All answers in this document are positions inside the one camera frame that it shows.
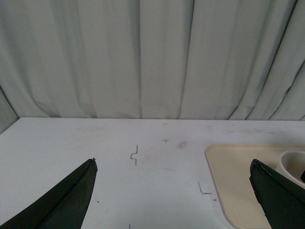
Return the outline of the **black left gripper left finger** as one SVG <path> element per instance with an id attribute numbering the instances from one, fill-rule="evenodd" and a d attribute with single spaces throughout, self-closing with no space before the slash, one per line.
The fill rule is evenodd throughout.
<path id="1" fill-rule="evenodd" d="M 88 159 L 34 203 L 3 223 L 2 229 L 80 229 L 97 175 Z"/>

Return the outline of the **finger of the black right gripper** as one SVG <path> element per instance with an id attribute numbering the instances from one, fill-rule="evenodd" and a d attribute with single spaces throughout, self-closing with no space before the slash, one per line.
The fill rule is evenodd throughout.
<path id="1" fill-rule="evenodd" d="M 303 183 L 305 183 L 305 171 L 302 173 L 302 175 L 300 176 L 300 179 Z"/>

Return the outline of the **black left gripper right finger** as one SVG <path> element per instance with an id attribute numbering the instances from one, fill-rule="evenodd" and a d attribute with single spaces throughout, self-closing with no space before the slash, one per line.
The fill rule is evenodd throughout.
<path id="1" fill-rule="evenodd" d="M 305 227 L 305 190 L 258 159 L 250 165 L 250 183 L 273 229 Z"/>

